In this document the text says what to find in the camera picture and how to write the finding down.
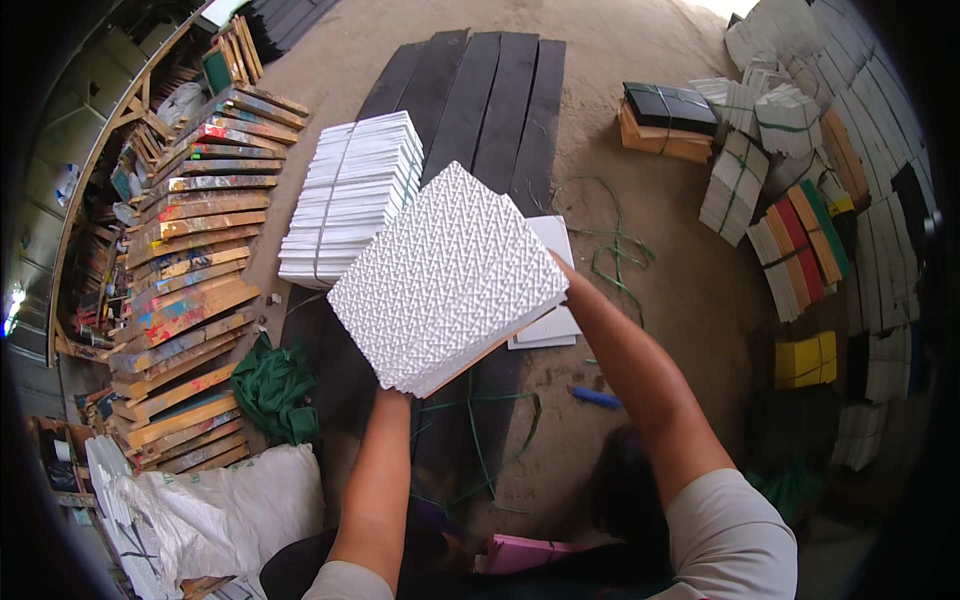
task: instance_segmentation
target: concrete floor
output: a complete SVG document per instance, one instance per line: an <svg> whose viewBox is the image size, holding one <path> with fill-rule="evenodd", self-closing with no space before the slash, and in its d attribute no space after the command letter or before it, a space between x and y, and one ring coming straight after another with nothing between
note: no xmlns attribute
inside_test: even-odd
<svg viewBox="0 0 960 600"><path fill-rule="evenodd" d="M625 274L642 302L647 330L677 361L720 441L735 461L741 461L745 403L772 373L777 315L770 291L748 242L732 248L697 220L709 168L625 150L615 121L624 80L685 84L693 78L737 77L723 43L727 20L676 0L428 0L416 6L392 0L343 0L296 48L269 65L258 84L306 105L312 116L272 194L267 223L254 244L245 278L258 284L264 295L289 295L290 284L276 277L276 252L316 140L323 128L353 120L399 45L463 28L565 40L554 183L596 176L617 193L625 228L657 256L650 269L628 267ZM595 181L565 186L560 205L571 225L608 228L615 221L612 201ZM637 317L625 296L590 274L594 250L611 240L571 234L576 268L628 315ZM269 319L266 326L277 343L288 307L266 307L262 301L260 308ZM829 299L824 310L842 313L840 302ZM235 354L244 351L238 348ZM496 504L501 508L482 494L467 507L468 546L495 532L591 539L582 512L586 483L605 436L626 422L622 412L581 403L567 394L569 384L605 387L598 368L585 364L591 356L582 340L572 348L528 354L522 391L536 391L543 399L540 428L530 450L500 478L501 498ZM530 418L531 406L519 402L506 456L522 444ZM331 508L339 504L331 487L342 486L355 441L339 446L340 458L324 465Z"/></svg>

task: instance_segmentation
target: short sleeve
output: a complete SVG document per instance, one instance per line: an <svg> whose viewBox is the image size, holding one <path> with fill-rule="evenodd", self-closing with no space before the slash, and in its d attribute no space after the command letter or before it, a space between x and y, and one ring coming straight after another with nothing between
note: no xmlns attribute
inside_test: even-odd
<svg viewBox="0 0 960 600"><path fill-rule="evenodd" d="M710 600L782 598L797 591L797 540L740 471L687 485L666 510L675 579Z"/></svg>
<svg viewBox="0 0 960 600"><path fill-rule="evenodd" d="M394 600L383 578L359 564L332 561L320 567L303 600Z"/></svg>

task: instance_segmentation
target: textured panel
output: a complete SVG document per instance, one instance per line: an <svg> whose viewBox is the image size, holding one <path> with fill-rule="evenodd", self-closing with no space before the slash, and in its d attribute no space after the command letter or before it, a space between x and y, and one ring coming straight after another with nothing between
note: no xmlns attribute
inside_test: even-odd
<svg viewBox="0 0 960 600"><path fill-rule="evenodd" d="M453 162L328 299L380 384L424 396L563 301L567 285L510 198Z"/></svg>

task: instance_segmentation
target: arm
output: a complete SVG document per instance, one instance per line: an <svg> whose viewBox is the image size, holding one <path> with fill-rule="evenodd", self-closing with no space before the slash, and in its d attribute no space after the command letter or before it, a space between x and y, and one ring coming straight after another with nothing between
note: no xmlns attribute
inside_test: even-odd
<svg viewBox="0 0 960 600"><path fill-rule="evenodd" d="M697 477L735 468L673 359L585 277L556 258L570 280L566 305L640 434L664 510Z"/></svg>
<svg viewBox="0 0 960 600"><path fill-rule="evenodd" d="M410 401L396 390L377 389L326 561L364 566L396 596L409 498Z"/></svg>

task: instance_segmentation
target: stack of white foam panels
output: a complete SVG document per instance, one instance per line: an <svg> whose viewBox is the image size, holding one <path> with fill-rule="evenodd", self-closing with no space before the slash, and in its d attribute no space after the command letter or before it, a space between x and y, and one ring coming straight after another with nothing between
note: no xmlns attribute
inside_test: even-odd
<svg viewBox="0 0 960 600"><path fill-rule="evenodd" d="M753 139L760 138L754 111L754 103L760 97L760 92L726 77L695 79L689 84L703 95L720 120L730 123L734 129Z"/></svg>
<svg viewBox="0 0 960 600"><path fill-rule="evenodd" d="M910 327L896 327L868 341L867 391L874 404L906 400L910 385Z"/></svg>
<svg viewBox="0 0 960 600"><path fill-rule="evenodd" d="M741 71L754 58L776 62L785 53L805 57L823 48L817 22L804 0L761 0L727 30L724 40Z"/></svg>
<svg viewBox="0 0 960 600"><path fill-rule="evenodd" d="M426 397L565 300L523 215L450 163L327 298L384 388Z"/></svg>
<svg viewBox="0 0 960 600"><path fill-rule="evenodd" d="M566 221L562 215L530 217L527 224L548 250L556 252L566 264L573 266L573 251L570 249L570 238L566 233ZM577 336L582 333L570 309L558 306L507 340L507 348L519 350L573 346L577 343Z"/></svg>
<svg viewBox="0 0 960 600"><path fill-rule="evenodd" d="M778 85L792 83L792 80L778 60L768 62L752 59L747 68L743 70L741 82L747 87L755 89L759 94L765 94Z"/></svg>
<svg viewBox="0 0 960 600"><path fill-rule="evenodd" d="M909 162L932 214L936 203L924 133L893 62L850 0L815 2L811 10L823 47L809 55L787 55L787 70L822 109L836 110L863 163L873 200L892 193L890 178Z"/></svg>
<svg viewBox="0 0 960 600"><path fill-rule="evenodd" d="M116 442L108 436L90 438L84 443L90 467L90 484L97 494L103 512L104 530L113 548L120 555L120 566L133 585L133 591L144 600L182 598L178 589L169 594L160 581L160 542L154 529L116 493L114 483L131 477L130 464Z"/></svg>
<svg viewBox="0 0 960 600"><path fill-rule="evenodd" d="M736 246L754 217L769 161L741 132L727 136L710 173L700 221Z"/></svg>
<svg viewBox="0 0 960 600"><path fill-rule="evenodd" d="M761 265L769 265L782 258L780 246L777 245L777 239L765 218L747 228L747 237L754 245L756 257L760 259ZM763 270L763 274L767 276L767 283L770 284L770 293L773 294L780 322L796 321L800 316L800 306L797 304L797 294L794 292L786 262L767 267Z"/></svg>
<svg viewBox="0 0 960 600"><path fill-rule="evenodd" d="M853 470L869 465L880 449L886 421L886 404L857 404L840 411L840 427L830 462Z"/></svg>
<svg viewBox="0 0 960 600"><path fill-rule="evenodd" d="M781 84L754 104L763 148L801 158L824 142L817 103L791 84Z"/></svg>
<svg viewBox="0 0 960 600"><path fill-rule="evenodd" d="M917 321L920 273L899 197L893 194L872 203L856 221L858 293L849 299L849 314L856 317L852 326L862 323L871 335L878 335Z"/></svg>
<svg viewBox="0 0 960 600"><path fill-rule="evenodd" d="M406 110L323 130L280 246L280 278L331 286L412 202L422 170Z"/></svg>

